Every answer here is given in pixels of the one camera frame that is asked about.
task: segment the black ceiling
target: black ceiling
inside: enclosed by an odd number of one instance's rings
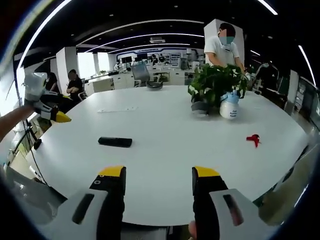
[[[61,2],[53,1],[37,18],[17,46],[16,54],[24,51],[38,26]],[[273,15],[257,0],[72,0],[45,26],[32,48],[50,47],[46,54],[52,56],[65,46],[78,45],[101,32],[131,23],[160,19],[192,20],[204,24],[181,21],[144,23],[110,31],[84,44],[102,45],[122,38],[158,33],[204,35],[204,26],[217,18],[243,28],[246,63],[252,57],[250,50],[254,50],[261,54],[261,57],[255,58],[257,61],[272,60],[279,69],[294,69],[312,80],[298,45],[303,46],[314,66],[318,55],[313,50],[310,35],[306,33],[314,32],[314,26],[308,23],[313,22],[317,9],[309,0],[268,2],[278,15]],[[204,47],[204,39],[201,37],[165,35],[163,38],[167,43],[188,43],[191,48],[200,49]],[[149,38],[141,37],[113,43],[108,47],[127,48],[146,44],[149,44]]]

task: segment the white t-shirt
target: white t-shirt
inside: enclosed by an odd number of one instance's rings
[[[206,39],[204,53],[214,53],[219,61],[224,65],[236,65],[235,58],[240,57],[237,45],[234,42],[223,45],[217,35]],[[205,59],[210,62],[208,56],[205,56]]]

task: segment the plant pot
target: plant pot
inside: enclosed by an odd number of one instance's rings
[[[196,102],[192,103],[191,109],[192,109],[193,113],[208,114],[208,112],[210,110],[210,106],[206,102],[196,101]]]

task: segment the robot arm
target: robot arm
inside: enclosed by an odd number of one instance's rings
[[[65,99],[69,99],[69,97],[46,90],[44,88],[46,78],[46,73],[39,72],[34,72],[25,76],[24,104],[32,106],[35,112],[40,114],[44,119],[53,120],[58,123],[70,122],[71,119],[63,112],[59,111],[56,106],[56,104],[62,103]]]

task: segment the white table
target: white table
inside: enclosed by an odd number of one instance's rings
[[[44,179],[71,197],[89,188],[108,166],[126,166],[123,221],[150,226],[188,224],[193,218],[192,167],[217,170],[230,189],[254,201],[293,166],[306,147],[303,129],[266,98],[248,92],[233,121],[192,114],[186,86],[95,93],[73,108],[71,122],[54,124],[34,156]],[[97,113],[98,110],[136,110]],[[260,135],[258,148],[246,141]],[[132,138],[130,148],[98,138]],[[32,163],[32,156],[27,156]]]

